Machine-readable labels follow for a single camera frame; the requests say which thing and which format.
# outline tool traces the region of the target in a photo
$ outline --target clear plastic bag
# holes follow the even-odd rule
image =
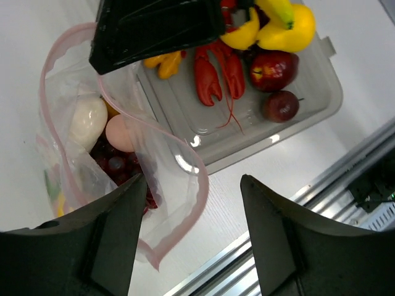
[[[198,220],[206,205],[209,179],[202,160],[185,142],[166,132],[142,108],[136,69],[139,62],[99,76],[88,62],[95,23],[67,30],[51,48],[39,86],[41,126],[37,147],[46,165],[46,186],[55,216],[82,207],[117,186],[84,148],[68,138],[78,100],[102,95],[122,114],[130,139],[159,207],[143,216],[136,258],[159,269],[163,257]],[[66,52],[81,61],[65,67]],[[63,70],[47,77],[55,62]]]

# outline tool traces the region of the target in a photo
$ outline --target plastic food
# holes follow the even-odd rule
[[[89,152],[107,123],[107,109],[96,94],[78,97],[73,120],[69,129],[69,139]]]
[[[168,79],[172,75],[177,74],[178,66],[181,63],[181,51],[172,52],[169,54],[161,54],[156,57],[150,57],[144,60],[144,65],[147,68],[155,68],[159,64],[158,76],[161,79]]]
[[[255,0],[268,17],[284,30],[294,26],[294,11],[289,0]]]
[[[270,121],[282,123],[295,117],[299,110],[299,100],[290,91],[277,91],[264,103],[263,115]]]
[[[283,51],[258,54],[250,67],[252,84],[260,91],[279,91],[297,76],[299,57]]]
[[[241,130],[239,122],[233,115],[233,100],[239,99],[246,90],[243,68],[240,58],[236,55],[236,53],[233,52],[232,48],[228,47],[219,40],[212,44],[196,48],[194,77],[197,96],[199,97],[202,104],[209,107],[214,106],[212,96],[215,96],[218,101],[222,100],[222,91],[219,84],[217,71],[210,63],[208,51],[211,51],[217,58],[222,70],[223,79],[225,80],[225,85],[228,86],[231,97],[231,104],[229,106],[228,97],[225,92],[230,114],[228,121],[223,126],[226,126],[233,117]]]
[[[311,43],[315,34],[313,12],[302,4],[292,4],[292,7],[295,16],[293,28],[286,30],[271,19],[257,34],[257,43],[261,48],[298,52]]]
[[[92,149],[91,156],[118,186],[121,186],[135,174],[143,172],[134,152],[123,153],[114,149],[104,137],[99,138]],[[158,208],[158,204],[156,204],[151,190],[147,188],[144,214],[155,208]]]
[[[233,49],[246,50],[255,43],[259,31],[259,18],[256,10],[250,8],[250,21],[241,27],[234,27],[231,14],[238,9],[236,0],[221,0],[221,7],[227,30],[224,35],[220,36],[220,39]]]
[[[109,120],[106,126],[106,137],[114,148],[122,152],[134,152],[135,147],[129,134],[122,115],[116,115]]]

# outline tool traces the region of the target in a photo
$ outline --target gray plastic tray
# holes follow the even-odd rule
[[[312,44],[298,52],[299,74],[286,89],[299,98],[297,115],[286,123],[266,120],[260,112],[269,95],[255,90],[245,72],[246,92],[235,100],[234,120],[224,128],[229,116],[225,95],[215,106],[202,105],[196,94],[193,76],[194,50],[188,50],[176,75],[168,80],[157,77],[156,70],[141,66],[138,79],[159,123],[175,136],[184,139],[201,156],[209,173],[221,170],[252,154],[282,141],[334,114],[341,106],[343,92],[330,62],[335,54],[329,38],[315,37]],[[220,70],[216,59],[210,60]]]

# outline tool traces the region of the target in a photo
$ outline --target bell pepper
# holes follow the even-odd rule
[[[178,66],[181,63],[181,51],[161,54],[144,60],[147,68],[155,68],[159,64],[158,76],[160,79],[168,79],[178,73]]]
[[[292,8],[294,12],[292,29],[287,30],[277,22],[269,21],[257,34],[259,47],[271,51],[298,52],[311,43],[315,34],[313,12],[302,4],[292,4]]]
[[[259,31],[259,18],[255,8],[250,8],[249,13],[251,16],[250,21],[239,28],[231,27],[227,29],[224,35],[220,36],[222,42],[227,46],[245,51],[255,43],[256,35]]]

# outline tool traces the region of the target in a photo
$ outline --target apple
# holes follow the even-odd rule
[[[299,100],[290,91],[277,91],[271,94],[262,108],[266,119],[282,123],[295,117],[299,110]]]
[[[294,81],[299,66],[296,54],[267,51],[257,54],[250,66],[250,78],[255,88],[272,93]]]

